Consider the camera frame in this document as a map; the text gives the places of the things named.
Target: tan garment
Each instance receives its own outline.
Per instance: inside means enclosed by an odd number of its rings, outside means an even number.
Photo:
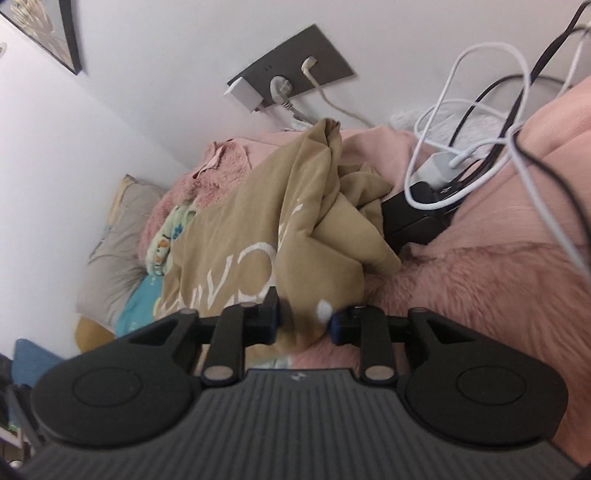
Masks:
[[[173,246],[161,316],[185,306],[218,315],[276,285],[291,315],[275,348],[259,351],[300,351],[333,312],[363,300],[364,273],[396,272],[379,202],[391,185],[367,165],[339,166],[341,147],[339,124],[323,120],[200,212]]]

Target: picture frame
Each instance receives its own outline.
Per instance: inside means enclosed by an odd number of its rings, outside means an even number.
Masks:
[[[72,73],[80,73],[72,0],[0,0],[0,15]]]

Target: white power adapter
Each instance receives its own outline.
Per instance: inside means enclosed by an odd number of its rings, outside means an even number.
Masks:
[[[244,77],[234,80],[223,95],[224,97],[234,97],[249,112],[253,112],[263,100],[262,96]]]

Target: white wall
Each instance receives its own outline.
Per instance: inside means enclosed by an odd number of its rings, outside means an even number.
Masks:
[[[225,83],[312,23],[358,74],[331,86],[327,94],[386,123],[401,109],[434,103],[454,59],[473,43],[507,41],[533,65],[581,2],[75,0],[85,69],[77,81],[193,166],[211,140],[262,124],[222,98]],[[589,18],[591,11],[584,17]],[[551,73],[566,74],[573,46],[574,41],[552,62]],[[513,59],[485,54],[460,68],[455,91],[475,96],[516,71]],[[343,119],[315,93],[298,101]]]
[[[74,302],[126,173],[169,186],[185,168],[0,22],[0,352],[28,338],[77,353]]]

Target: power socket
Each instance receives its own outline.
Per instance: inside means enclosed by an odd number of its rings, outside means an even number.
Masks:
[[[282,76],[293,85],[290,97],[312,90],[314,87],[301,72],[301,64],[313,55],[314,78],[321,85],[335,82],[355,74],[341,54],[333,47],[317,25],[312,25],[249,65],[228,82],[244,79],[263,97],[263,106],[273,105],[269,86],[271,79]]]

